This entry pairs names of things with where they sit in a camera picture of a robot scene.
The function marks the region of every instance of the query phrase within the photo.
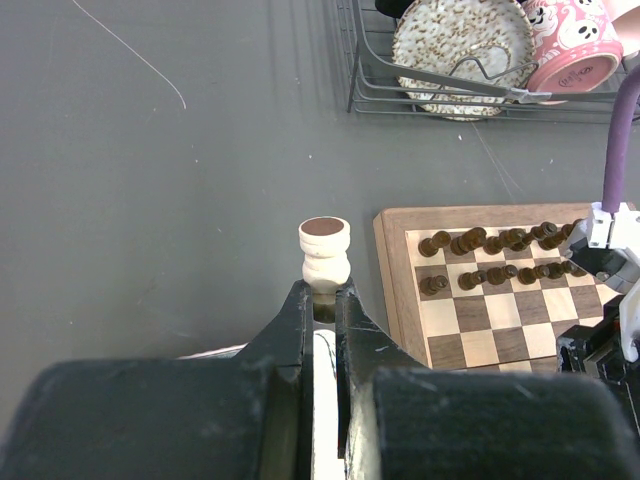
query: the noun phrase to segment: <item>pink mug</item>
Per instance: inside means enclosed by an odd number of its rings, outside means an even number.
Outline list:
[[[613,23],[623,55],[630,57],[640,50],[640,0],[603,0]]]
[[[622,60],[622,44],[601,0],[528,0],[533,27],[532,92],[576,93],[607,80]]]

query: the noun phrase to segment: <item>gray surface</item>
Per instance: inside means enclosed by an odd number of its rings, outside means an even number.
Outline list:
[[[382,208],[600,195],[602,126],[346,114],[331,0],[79,1],[187,109],[71,0],[2,2],[0,429],[52,362],[249,340],[301,276],[307,217],[351,222],[386,325]]]

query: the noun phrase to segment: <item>white chess piece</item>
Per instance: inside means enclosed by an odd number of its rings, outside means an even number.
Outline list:
[[[347,248],[351,227],[341,218],[311,218],[298,227],[300,248],[305,253],[302,278],[311,285],[313,303],[335,303],[336,290],[351,273]]]

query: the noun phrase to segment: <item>chessboard frame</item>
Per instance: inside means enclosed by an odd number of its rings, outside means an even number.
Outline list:
[[[385,209],[373,226],[391,338],[412,357],[428,364],[406,232],[477,226],[562,225],[589,213],[588,203],[409,207]]]

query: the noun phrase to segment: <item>purple tube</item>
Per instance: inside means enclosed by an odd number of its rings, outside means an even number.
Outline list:
[[[624,172],[631,121],[639,97],[640,65],[636,66],[624,79],[613,104],[602,192],[602,210],[607,213],[617,213],[620,210],[620,202],[622,202],[622,194],[624,193]]]

